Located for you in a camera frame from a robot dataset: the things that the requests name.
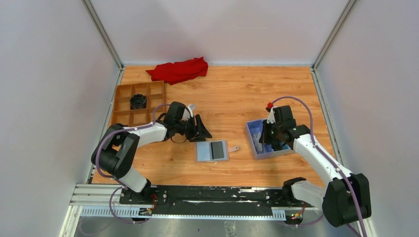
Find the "black credit card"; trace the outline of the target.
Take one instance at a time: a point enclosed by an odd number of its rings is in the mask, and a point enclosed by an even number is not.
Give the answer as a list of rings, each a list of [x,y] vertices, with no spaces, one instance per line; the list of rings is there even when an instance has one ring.
[[[225,158],[224,142],[223,141],[211,142],[210,147],[211,147],[211,159],[212,160],[218,160],[218,159],[224,159]]]

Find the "blue plastic box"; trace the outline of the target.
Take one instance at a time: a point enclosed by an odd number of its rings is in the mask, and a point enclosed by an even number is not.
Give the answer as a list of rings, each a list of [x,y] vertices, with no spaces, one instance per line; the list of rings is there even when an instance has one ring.
[[[261,140],[263,131],[263,121],[261,119],[246,122],[245,130],[254,160],[281,157],[295,153],[288,145],[284,145],[281,150],[275,151],[271,145],[263,142]]]

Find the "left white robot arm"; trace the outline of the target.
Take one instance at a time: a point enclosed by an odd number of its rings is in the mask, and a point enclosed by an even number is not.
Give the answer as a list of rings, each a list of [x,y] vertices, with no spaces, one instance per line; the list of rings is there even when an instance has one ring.
[[[91,155],[91,163],[105,178],[113,178],[139,204],[151,199],[151,182],[134,167],[133,160],[138,148],[163,142],[179,134],[189,142],[204,142],[212,135],[204,126],[199,114],[180,102],[168,104],[166,113],[145,125],[128,127],[121,123],[111,125]]]

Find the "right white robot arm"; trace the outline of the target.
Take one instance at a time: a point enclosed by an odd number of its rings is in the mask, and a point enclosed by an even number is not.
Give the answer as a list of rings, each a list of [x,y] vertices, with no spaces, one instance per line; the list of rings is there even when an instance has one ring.
[[[372,215],[367,177],[350,171],[328,153],[309,127],[298,125],[290,106],[266,107],[269,116],[263,121],[261,141],[274,149],[288,146],[302,156],[316,171],[325,187],[297,177],[283,183],[282,199],[288,206],[304,202],[322,211],[334,227],[360,222]]]

